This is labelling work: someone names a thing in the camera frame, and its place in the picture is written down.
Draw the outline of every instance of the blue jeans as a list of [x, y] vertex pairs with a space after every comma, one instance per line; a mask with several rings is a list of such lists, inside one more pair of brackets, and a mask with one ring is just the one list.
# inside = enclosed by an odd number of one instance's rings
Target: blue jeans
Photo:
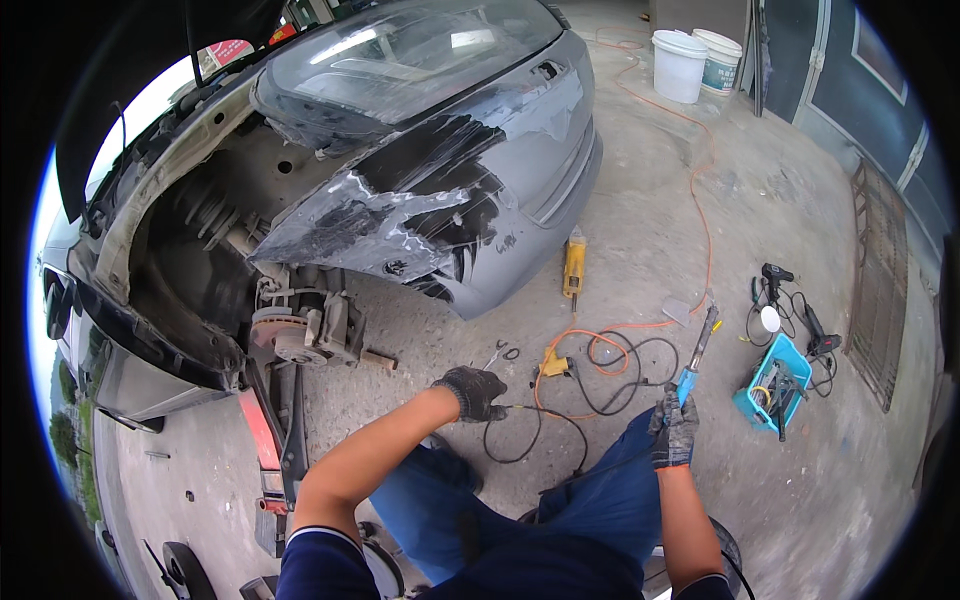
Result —
[[[370, 496], [403, 552], [434, 584], [504, 543], [544, 533], [592, 538], [633, 560], [637, 584], [660, 539], [660, 487], [649, 454], [653, 409], [633, 419], [584, 476], [540, 499], [539, 524], [494, 512], [473, 495], [473, 470], [443, 450], [414, 448]], [[603, 472], [604, 468], [625, 461]]]

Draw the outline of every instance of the yellow power tool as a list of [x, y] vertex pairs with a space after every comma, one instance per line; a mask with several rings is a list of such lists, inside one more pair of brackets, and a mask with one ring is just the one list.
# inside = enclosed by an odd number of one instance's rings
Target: yellow power tool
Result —
[[587, 238], [580, 226], [573, 228], [566, 240], [566, 263], [564, 264], [564, 296], [573, 300], [573, 312], [577, 312], [577, 297], [584, 291], [584, 257], [587, 255]]

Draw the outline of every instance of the wooden block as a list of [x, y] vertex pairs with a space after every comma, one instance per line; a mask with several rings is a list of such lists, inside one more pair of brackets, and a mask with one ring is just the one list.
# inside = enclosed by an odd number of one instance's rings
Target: wooden block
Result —
[[360, 361], [365, 365], [377, 365], [387, 371], [396, 371], [396, 360], [387, 356], [381, 356], [375, 352], [364, 350], [360, 354]]

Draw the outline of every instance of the white bucket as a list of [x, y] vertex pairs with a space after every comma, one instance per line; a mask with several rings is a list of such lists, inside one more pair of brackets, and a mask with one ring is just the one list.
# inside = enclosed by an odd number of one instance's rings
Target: white bucket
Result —
[[743, 46], [729, 37], [707, 31], [693, 30], [693, 37], [701, 39], [709, 48], [704, 65], [703, 89], [721, 96], [729, 96], [736, 79], [736, 66], [743, 56]]
[[700, 97], [707, 45], [680, 31], [654, 32], [654, 89], [675, 102], [693, 104]]

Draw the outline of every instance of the work glove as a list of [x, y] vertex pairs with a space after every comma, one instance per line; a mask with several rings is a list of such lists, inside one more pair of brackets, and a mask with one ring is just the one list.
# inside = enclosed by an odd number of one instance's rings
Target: work glove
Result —
[[693, 434], [699, 424], [693, 396], [686, 397], [683, 408], [676, 392], [666, 393], [657, 402], [647, 427], [647, 433], [655, 438], [650, 454], [654, 470], [690, 464]]
[[492, 406], [497, 396], [507, 391], [507, 384], [492, 372], [480, 371], [472, 367], [455, 367], [431, 384], [442, 385], [460, 402], [460, 417], [457, 420], [466, 423], [479, 423], [487, 420], [507, 418], [506, 406]]

